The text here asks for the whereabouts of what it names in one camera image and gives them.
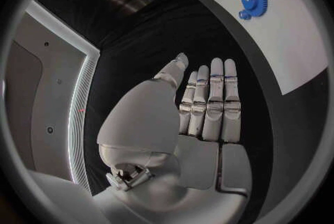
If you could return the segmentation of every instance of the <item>robotic arm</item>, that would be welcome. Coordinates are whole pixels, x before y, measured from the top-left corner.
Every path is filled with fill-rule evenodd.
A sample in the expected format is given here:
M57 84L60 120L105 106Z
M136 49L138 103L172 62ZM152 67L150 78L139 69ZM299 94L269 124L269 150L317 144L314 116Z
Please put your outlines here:
M190 214L191 223L234 223L252 188L248 156L238 144L235 63L215 58L211 72L205 65L192 72L178 110L175 93L187 67L179 54L105 120L97 142L111 169L110 191L149 222L187 223Z

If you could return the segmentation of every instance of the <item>illuminated edge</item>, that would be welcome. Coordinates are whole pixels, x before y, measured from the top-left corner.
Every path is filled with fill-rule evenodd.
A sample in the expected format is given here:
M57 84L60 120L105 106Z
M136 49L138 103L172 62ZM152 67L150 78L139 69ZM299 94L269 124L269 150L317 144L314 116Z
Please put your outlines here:
M58 37L86 55L74 87L67 127L68 164L72 181L91 193L84 160L84 124L88 94L95 72L100 50L74 32L36 1L32 1L26 12Z

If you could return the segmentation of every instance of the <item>blue plastic gear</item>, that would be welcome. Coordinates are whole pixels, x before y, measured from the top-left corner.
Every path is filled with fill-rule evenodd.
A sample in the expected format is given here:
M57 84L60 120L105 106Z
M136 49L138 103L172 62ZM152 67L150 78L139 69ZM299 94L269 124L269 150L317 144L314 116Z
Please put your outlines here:
M240 18L245 20L249 20L250 18L241 17L241 15L245 15L248 13L252 17L259 17L267 11L268 8L268 0L241 0L245 10L239 13Z

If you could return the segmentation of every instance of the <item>robotic hand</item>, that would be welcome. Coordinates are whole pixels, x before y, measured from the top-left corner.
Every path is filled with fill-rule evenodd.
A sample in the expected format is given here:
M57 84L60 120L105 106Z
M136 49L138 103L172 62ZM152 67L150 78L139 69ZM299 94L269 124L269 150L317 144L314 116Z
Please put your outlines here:
M100 156L114 195L147 221L234 223L252 188L238 144L235 63L215 58L210 75L205 65L192 72L178 110L175 93L187 67L181 53L118 102L99 132Z

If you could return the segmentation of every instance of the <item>blue gear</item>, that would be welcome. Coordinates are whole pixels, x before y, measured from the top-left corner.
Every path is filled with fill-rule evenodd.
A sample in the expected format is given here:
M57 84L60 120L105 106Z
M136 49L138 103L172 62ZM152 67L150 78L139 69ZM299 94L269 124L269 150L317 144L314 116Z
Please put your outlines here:
M242 11L241 15L245 15L245 13L248 13L250 16L253 17L259 17L267 11L268 8L268 0L241 0L245 10Z

